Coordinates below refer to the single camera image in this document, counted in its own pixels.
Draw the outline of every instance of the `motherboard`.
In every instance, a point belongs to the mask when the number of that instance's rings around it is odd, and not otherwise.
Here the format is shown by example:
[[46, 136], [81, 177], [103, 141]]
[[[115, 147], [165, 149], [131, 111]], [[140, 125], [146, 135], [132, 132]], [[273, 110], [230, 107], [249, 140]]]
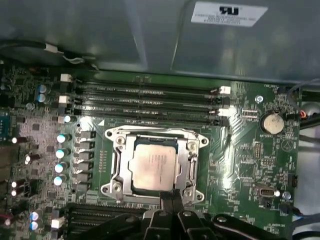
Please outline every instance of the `motherboard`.
[[[75, 239], [122, 213], [225, 213], [277, 235], [299, 115], [286, 86], [2, 64], [1, 239]], [[301, 93], [294, 93], [300, 104]]]

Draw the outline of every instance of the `gray metal panel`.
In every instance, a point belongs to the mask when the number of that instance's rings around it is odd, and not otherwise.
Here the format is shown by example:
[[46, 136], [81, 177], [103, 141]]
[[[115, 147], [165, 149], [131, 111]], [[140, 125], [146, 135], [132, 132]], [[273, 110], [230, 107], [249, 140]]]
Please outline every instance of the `gray metal panel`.
[[[220, 0], [268, 7], [253, 27], [191, 23], [194, 0], [2, 0], [0, 38], [96, 55], [101, 69], [277, 82], [320, 75], [316, 0]], [[58, 64], [37, 50], [7, 54]]]

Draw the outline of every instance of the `mounting screw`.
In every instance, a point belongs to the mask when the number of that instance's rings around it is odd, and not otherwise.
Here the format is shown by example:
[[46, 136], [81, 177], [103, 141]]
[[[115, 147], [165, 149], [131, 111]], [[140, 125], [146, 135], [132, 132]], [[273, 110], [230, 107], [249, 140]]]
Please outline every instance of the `mounting screw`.
[[133, 221], [135, 221], [135, 219], [131, 216], [131, 217], [128, 217], [125, 221], [128, 223], [132, 223]]
[[190, 150], [190, 151], [195, 151], [197, 148], [197, 144], [194, 141], [190, 141], [188, 142], [188, 144], [186, 145], [186, 147]]
[[225, 223], [225, 222], [227, 221], [227, 219], [226, 219], [225, 217], [223, 217], [223, 216], [218, 216], [216, 219], [217, 219], [218, 222], [220, 222], [220, 223]]
[[121, 184], [120, 183], [115, 183], [113, 184], [113, 190], [115, 190], [116, 192], [121, 192]]
[[191, 214], [192, 214], [192, 213], [191, 213], [190, 211], [185, 211], [185, 212], [183, 213], [183, 215], [186, 216], [186, 217], [190, 217]]
[[258, 96], [255, 97], [254, 100], [255, 100], [255, 102], [256, 102], [257, 104], [260, 104], [260, 103], [262, 103], [262, 102], [264, 101], [264, 97], [261, 96], [261, 95], [258, 95]]
[[116, 139], [115, 139], [115, 142], [117, 143], [117, 144], [124, 144], [125, 143], [125, 138], [123, 137], [123, 136], [118, 136]]
[[283, 198], [284, 200], [290, 200], [290, 199], [291, 199], [291, 193], [288, 192], [288, 191], [284, 191], [284, 192], [282, 193], [282, 198]]
[[193, 193], [192, 190], [187, 190], [187, 191], [185, 191], [185, 195], [188, 196], [188, 197], [191, 197], [191, 196], [192, 196], [192, 193]]

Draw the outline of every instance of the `cpu socket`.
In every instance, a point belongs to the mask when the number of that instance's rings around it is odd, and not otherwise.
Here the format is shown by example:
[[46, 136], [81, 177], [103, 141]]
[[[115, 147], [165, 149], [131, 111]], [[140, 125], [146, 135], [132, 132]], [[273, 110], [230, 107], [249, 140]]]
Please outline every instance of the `cpu socket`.
[[180, 189], [183, 204], [205, 196], [196, 187], [199, 149], [209, 139], [183, 128], [123, 125], [105, 131], [113, 141], [111, 180], [103, 195], [117, 202], [159, 204], [159, 192]]

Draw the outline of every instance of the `label sticker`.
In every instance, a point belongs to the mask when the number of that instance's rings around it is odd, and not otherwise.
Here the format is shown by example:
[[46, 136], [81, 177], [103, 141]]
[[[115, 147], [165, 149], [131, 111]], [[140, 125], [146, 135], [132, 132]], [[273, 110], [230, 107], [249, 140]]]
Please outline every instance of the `label sticker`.
[[266, 6], [198, 1], [195, 3], [191, 22], [252, 27], [267, 10]]

